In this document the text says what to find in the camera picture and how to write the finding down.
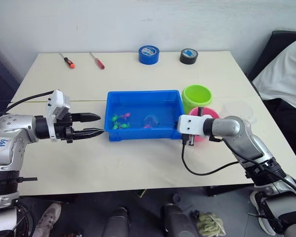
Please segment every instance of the green toy fish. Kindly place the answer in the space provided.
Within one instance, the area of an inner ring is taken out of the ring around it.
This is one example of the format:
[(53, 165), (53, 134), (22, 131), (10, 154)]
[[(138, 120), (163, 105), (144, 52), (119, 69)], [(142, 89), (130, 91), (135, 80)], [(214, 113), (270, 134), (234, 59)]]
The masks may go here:
[(118, 129), (119, 125), (120, 125), (119, 122), (115, 122), (115, 123), (114, 123), (114, 126), (113, 126), (113, 129), (114, 129), (114, 130)]
[(130, 124), (129, 123), (128, 124), (123, 123), (123, 124), (120, 125), (119, 128), (130, 128)]
[(118, 120), (118, 118), (119, 118), (118, 115), (114, 115), (114, 116), (112, 117), (112, 121), (113, 121), (113, 122), (116, 122), (116, 121)]

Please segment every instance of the black tape roll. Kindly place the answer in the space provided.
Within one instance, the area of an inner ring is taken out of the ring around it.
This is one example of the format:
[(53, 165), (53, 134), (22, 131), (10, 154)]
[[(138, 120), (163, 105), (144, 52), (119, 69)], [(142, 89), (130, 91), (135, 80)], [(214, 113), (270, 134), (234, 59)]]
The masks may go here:
[(193, 64), (196, 62), (198, 52), (192, 48), (185, 48), (181, 51), (180, 61), (184, 64)]

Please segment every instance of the red screwdriver handle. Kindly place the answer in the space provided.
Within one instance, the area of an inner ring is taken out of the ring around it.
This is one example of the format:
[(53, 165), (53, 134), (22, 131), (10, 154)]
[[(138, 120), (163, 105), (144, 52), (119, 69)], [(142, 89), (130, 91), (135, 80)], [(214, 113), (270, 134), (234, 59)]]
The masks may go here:
[(70, 61), (67, 57), (64, 58), (65, 62), (69, 65), (70, 68), (74, 68), (74, 63)]
[(101, 68), (102, 70), (105, 68), (104, 64), (98, 59), (95, 59), (95, 63), (98, 65), (99, 68)]

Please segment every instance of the green cup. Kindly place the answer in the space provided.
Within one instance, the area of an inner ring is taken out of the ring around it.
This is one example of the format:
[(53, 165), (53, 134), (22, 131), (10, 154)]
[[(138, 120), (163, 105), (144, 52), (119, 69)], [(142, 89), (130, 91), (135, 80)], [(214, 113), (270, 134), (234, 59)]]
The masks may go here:
[(188, 113), (195, 107), (204, 107), (211, 103), (212, 93), (202, 85), (190, 85), (182, 91), (184, 113)]

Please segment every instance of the blue tape roll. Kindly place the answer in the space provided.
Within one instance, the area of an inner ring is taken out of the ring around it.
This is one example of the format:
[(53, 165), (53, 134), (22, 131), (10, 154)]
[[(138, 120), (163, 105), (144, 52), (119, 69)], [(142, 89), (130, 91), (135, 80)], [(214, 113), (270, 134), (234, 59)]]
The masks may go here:
[(138, 50), (139, 61), (143, 64), (155, 64), (159, 60), (159, 49), (155, 46), (145, 45)]

